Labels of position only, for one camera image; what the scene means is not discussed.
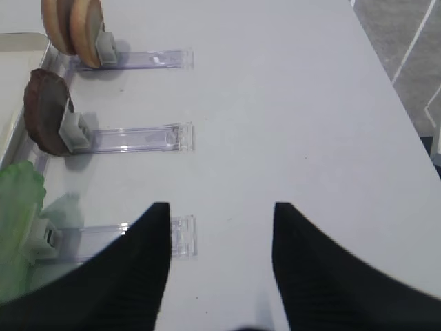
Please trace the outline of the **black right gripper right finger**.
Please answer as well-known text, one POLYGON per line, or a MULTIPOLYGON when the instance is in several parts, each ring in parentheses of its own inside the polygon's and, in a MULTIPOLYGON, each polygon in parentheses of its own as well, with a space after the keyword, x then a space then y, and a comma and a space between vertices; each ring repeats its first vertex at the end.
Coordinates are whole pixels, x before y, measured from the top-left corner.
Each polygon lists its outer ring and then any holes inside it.
POLYGON ((290 330, 439 330, 440 300, 346 251, 276 203, 271 260, 290 330))

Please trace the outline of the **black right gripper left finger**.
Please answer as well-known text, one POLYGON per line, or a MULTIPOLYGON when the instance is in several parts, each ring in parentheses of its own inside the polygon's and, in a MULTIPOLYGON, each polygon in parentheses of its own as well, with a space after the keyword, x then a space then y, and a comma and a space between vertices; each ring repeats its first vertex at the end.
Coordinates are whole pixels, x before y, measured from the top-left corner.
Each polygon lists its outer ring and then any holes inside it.
POLYGON ((172 256, 170 206, 56 281, 1 305, 2 330, 154 330, 172 256))

